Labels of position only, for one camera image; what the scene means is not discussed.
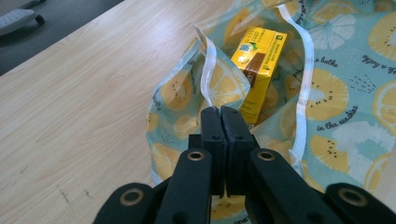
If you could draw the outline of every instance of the yellow box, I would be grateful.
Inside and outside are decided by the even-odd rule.
[[[286,34],[250,26],[231,58],[250,82],[250,91],[239,109],[248,124],[257,122],[286,37]]]

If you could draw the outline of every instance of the fabric bag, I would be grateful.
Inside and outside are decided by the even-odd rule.
[[[384,184],[396,158],[396,34],[385,25],[396,24],[394,8],[390,0],[238,1],[196,24],[199,39],[159,83],[148,109],[154,182],[173,173],[189,134],[200,131],[202,109],[243,103],[249,83],[230,58],[255,25],[288,34],[251,130],[260,146],[281,153],[319,191],[347,182],[395,210],[396,185]],[[213,197],[211,218],[248,222],[244,197]]]

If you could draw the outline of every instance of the bag handle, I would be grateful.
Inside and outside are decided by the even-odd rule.
[[[203,48],[200,48],[200,51],[205,56],[204,68],[201,75],[201,94],[205,97],[207,104],[212,106],[209,96],[209,84],[216,66],[217,50],[215,44],[198,27],[195,28],[203,43]]]

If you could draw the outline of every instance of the wood grain surface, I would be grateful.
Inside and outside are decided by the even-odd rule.
[[[153,89],[221,0],[125,0],[0,77],[0,223],[92,223],[118,187],[152,185]]]

